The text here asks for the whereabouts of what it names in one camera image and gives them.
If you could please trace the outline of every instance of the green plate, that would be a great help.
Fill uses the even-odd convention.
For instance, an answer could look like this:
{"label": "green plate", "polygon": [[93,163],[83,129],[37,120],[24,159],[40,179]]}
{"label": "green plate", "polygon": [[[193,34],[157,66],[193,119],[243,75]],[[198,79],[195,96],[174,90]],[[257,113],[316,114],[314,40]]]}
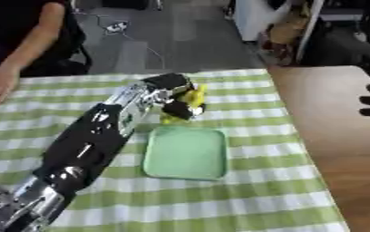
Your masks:
{"label": "green plate", "polygon": [[227,142],[218,130],[163,126],[150,135],[144,172],[154,178],[216,180],[227,172]]}

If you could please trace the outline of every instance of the yellow object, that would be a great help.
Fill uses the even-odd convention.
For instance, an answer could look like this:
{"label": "yellow object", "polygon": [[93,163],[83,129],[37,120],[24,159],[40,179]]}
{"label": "yellow object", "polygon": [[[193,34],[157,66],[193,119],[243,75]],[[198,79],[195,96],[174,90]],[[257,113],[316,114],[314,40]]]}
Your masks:
{"label": "yellow object", "polygon": [[[192,109],[197,109],[203,102],[205,102],[205,92],[207,90],[206,84],[198,86],[197,90],[189,91],[180,97],[181,102],[186,102]],[[171,116],[167,113],[161,114],[161,123],[170,124],[173,122],[184,121],[183,119]]]}

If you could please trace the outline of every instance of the table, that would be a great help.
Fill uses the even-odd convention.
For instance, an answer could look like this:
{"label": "table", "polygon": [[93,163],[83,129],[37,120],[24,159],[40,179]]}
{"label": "table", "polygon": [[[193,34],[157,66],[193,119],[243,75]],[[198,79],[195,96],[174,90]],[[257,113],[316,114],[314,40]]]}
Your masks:
{"label": "table", "polygon": [[[0,105],[0,184],[12,187],[76,117],[143,77],[22,80]],[[265,70],[190,77],[208,85],[209,109],[189,126],[226,133],[229,173],[219,181],[147,178],[141,161],[147,136],[159,125],[154,111],[51,231],[348,231]]]}
{"label": "table", "polygon": [[370,118],[356,67],[271,69],[278,92],[352,231],[370,232]]}

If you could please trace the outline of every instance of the white cabinet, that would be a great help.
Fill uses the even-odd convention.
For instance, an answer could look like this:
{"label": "white cabinet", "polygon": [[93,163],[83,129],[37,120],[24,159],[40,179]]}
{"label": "white cabinet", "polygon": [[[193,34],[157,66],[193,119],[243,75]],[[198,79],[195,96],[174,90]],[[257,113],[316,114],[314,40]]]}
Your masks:
{"label": "white cabinet", "polygon": [[277,23],[291,8],[290,0],[274,10],[267,0],[237,0],[234,21],[243,41],[257,41],[268,26]]}

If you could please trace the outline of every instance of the wooden table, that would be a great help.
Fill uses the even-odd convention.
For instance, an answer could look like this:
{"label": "wooden table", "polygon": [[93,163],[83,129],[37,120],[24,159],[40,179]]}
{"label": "wooden table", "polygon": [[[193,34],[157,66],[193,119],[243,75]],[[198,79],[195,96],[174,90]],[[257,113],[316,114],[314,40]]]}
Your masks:
{"label": "wooden table", "polygon": [[370,232],[370,118],[358,113],[370,77],[351,66],[270,72],[348,225]]}

